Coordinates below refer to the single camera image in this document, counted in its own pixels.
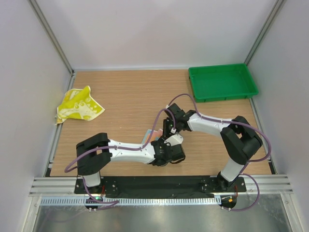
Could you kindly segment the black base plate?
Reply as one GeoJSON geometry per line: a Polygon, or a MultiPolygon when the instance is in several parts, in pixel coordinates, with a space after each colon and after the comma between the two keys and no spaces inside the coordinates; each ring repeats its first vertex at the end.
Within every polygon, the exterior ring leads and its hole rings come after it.
{"type": "Polygon", "coordinates": [[[172,193],[181,192],[246,192],[246,185],[243,177],[237,177],[229,186],[225,187],[216,176],[195,175],[195,176],[105,176],[100,180],[99,185],[88,187],[91,194],[105,193],[109,196],[127,193],[172,193]]]}

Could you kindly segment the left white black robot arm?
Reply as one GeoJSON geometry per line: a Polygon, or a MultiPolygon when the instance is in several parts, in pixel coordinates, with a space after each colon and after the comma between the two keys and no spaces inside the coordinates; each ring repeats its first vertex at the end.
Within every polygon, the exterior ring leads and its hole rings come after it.
{"type": "Polygon", "coordinates": [[[176,137],[175,134],[166,140],[160,138],[147,144],[130,144],[108,139],[106,133],[98,133],[76,145],[78,175],[86,180],[87,190],[98,193],[102,189],[99,172],[109,162],[165,165],[175,160],[172,147],[182,143],[176,137]]]}

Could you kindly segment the aluminium frame rail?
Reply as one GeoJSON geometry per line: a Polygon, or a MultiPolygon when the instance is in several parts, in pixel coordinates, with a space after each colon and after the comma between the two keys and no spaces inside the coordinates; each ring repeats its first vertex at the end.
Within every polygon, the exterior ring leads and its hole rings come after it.
{"type": "MultiPolygon", "coordinates": [[[[292,194],[293,189],[284,174],[253,175],[261,194],[292,194]]],[[[36,177],[31,185],[29,196],[72,195],[77,177],[36,177]]]]}

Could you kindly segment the yellow green patterned towel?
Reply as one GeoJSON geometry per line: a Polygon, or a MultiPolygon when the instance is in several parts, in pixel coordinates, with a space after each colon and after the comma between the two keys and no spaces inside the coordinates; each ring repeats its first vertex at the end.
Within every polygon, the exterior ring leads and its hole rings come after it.
{"type": "Polygon", "coordinates": [[[91,96],[90,86],[83,89],[73,88],[65,93],[62,103],[57,107],[56,124],[62,124],[67,119],[92,121],[104,111],[91,96]]]}

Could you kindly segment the blue polka dot towel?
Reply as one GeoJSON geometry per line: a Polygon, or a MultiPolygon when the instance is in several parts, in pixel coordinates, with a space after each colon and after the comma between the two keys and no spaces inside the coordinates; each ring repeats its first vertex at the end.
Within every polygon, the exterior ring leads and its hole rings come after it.
{"type": "Polygon", "coordinates": [[[156,131],[153,131],[153,134],[152,136],[150,136],[151,134],[151,129],[148,129],[144,135],[144,138],[142,140],[142,144],[146,143],[148,141],[148,138],[150,137],[150,142],[152,141],[157,141],[162,135],[163,135],[163,130],[162,129],[159,129],[159,130],[156,130],[156,131]]]}

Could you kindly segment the green plastic tray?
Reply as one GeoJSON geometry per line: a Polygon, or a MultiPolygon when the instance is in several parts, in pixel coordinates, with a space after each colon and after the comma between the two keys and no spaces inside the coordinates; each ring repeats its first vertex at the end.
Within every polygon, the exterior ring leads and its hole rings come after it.
{"type": "Polygon", "coordinates": [[[244,63],[191,67],[188,73],[196,102],[249,99],[259,93],[244,63]]]}

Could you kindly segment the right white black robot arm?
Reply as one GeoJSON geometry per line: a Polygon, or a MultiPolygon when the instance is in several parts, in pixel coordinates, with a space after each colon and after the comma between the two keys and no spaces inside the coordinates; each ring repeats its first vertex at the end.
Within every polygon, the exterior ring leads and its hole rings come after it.
{"type": "Polygon", "coordinates": [[[168,118],[175,120],[176,132],[195,131],[220,137],[225,145],[229,159],[217,175],[217,185],[222,191],[229,191],[235,180],[246,168],[249,160],[263,145],[262,140],[248,121],[238,116],[234,119],[221,119],[206,116],[196,111],[175,113],[165,111],[168,118]]]}

